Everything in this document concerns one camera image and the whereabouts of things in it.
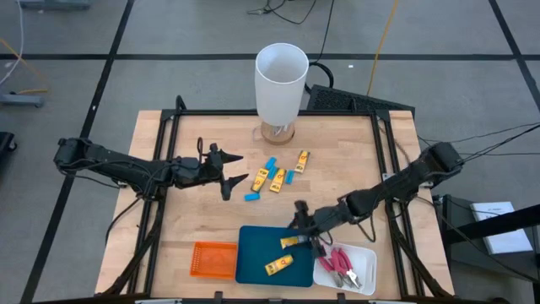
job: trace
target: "blue tray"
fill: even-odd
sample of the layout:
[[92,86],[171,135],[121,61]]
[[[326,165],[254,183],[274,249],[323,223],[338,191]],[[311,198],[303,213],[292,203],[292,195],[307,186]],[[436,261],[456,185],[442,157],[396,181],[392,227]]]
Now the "blue tray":
[[[296,236],[298,231],[278,227],[242,226],[236,259],[236,282],[245,284],[310,287],[313,284],[315,260],[307,244],[281,248],[279,239]],[[264,266],[286,254],[293,263],[274,275]]]

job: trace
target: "orange plastic basket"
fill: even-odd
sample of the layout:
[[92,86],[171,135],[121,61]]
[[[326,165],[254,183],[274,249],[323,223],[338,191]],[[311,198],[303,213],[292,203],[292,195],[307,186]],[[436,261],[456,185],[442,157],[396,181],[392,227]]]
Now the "orange plastic basket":
[[235,279],[238,246],[229,242],[195,242],[190,276]]

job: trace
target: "yellow cable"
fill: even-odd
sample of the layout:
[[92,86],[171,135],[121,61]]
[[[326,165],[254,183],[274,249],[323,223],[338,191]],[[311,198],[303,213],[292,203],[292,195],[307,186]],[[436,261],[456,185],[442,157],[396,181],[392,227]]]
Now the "yellow cable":
[[[43,83],[45,83],[45,86],[48,87],[48,81],[45,76],[43,76],[40,71],[38,71],[36,68],[34,68],[32,65],[26,62],[18,53],[15,51],[4,39],[0,38],[0,42],[8,48],[8,50],[14,54],[32,73],[34,73],[35,76],[37,76]],[[32,93],[47,93],[49,89],[31,89],[31,90],[22,90],[17,94],[32,94]]]
[[394,0],[394,5],[391,7],[390,16],[388,17],[388,21],[386,21],[385,31],[382,33],[381,42],[379,42],[379,47],[377,48],[377,52],[375,53],[373,67],[371,67],[370,84],[368,85],[368,92],[366,93],[367,96],[369,96],[371,92],[371,85],[373,84],[373,78],[375,77],[375,71],[377,70],[377,61],[379,60],[379,54],[381,53],[382,45],[385,43],[386,34],[388,34],[388,28],[390,28],[390,24],[392,23],[392,19],[394,18],[394,13],[397,9],[397,2],[398,0]]

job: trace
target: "blue eraser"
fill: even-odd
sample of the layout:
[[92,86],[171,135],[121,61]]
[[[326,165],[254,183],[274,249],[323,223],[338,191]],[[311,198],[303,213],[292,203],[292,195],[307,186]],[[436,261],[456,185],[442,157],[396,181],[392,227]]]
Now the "blue eraser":
[[270,170],[270,169],[272,169],[273,164],[275,164],[275,163],[276,163],[276,158],[272,156],[272,157],[270,157],[270,160],[267,161],[267,164],[264,166],[264,168],[266,170]]
[[270,168],[270,171],[268,171],[267,178],[272,180],[276,176],[276,173],[278,173],[278,168],[276,166],[272,166],[272,168]]
[[293,182],[293,177],[294,177],[294,171],[292,170],[287,171],[287,175],[285,176],[285,183],[290,185]]
[[249,202],[249,201],[252,201],[252,200],[257,200],[257,199],[260,199],[261,198],[261,194],[259,193],[250,193],[250,194],[246,194],[244,196],[244,200],[246,202]]

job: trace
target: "wooden table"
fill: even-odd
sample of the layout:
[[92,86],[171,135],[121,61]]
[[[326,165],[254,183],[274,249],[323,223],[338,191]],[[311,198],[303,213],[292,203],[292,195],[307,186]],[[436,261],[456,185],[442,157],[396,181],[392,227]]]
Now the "wooden table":
[[[140,111],[133,133],[130,155],[151,160],[158,132],[160,111]],[[197,138],[204,138],[204,149],[211,143],[228,153],[243,155],[244,160],[225,166],[226,176],[250,173],[235,187],[229,202],[221,200],[219,184],[185,190],[170,188],[159,244],[153,297],[211,298],[221,290],[225,298],[336,299],[340,290],[319,285],[311,288],[270,285],[243,285],[233,280],[209,280],[189,275],[194,241],[237,242],[243,225],[286,226],[293,217],[297,199],[308,202],[310,211],[335,205],[336,198],[354,189],[372,187],[381,181],[373,129],[368,117],[298,117],[294,139],[284,146],[266,143],[259,131],[257,116],[182,116],[175,154],[196,156]],[[419,144],[409,111],[391,112],[395,140],[411,160],[419,155]],[[281,193],[268,191],[265,184],[261,200],[245,202],[257,170],[270,156],[278,165],[293,168],[301,149],[311,152],[304,174],[295,175],[293,185],[284,185]],[[387,170],[392,172],[386,151]],[[406,164],[398,150],[400,164]],[[421,197],[430,199],[427,190]],[[116,204],[118,214],[133,201],[133,192],[120,191]],[[112,230],[105,250],[96,291],[112,284],[133,255],[143,204],[126,214]],[[451,277],[440,238],[434,209],[420,200],[409,206],[418,256],[440,285],[453,293]],[[335,242],[368,247],[377,254],[377,283],[373,296],[345,292],[347,299],[399,299],[397,276],[384,203],[374,212],[376,242],[370,243],[355,225],[341,225],[332,230]],[[363,223],[370,233],[369,221]],[[409,294],[414,295],[410,264],[403,259],[408,277]],[[146,261],[139,275],[142,290]]]

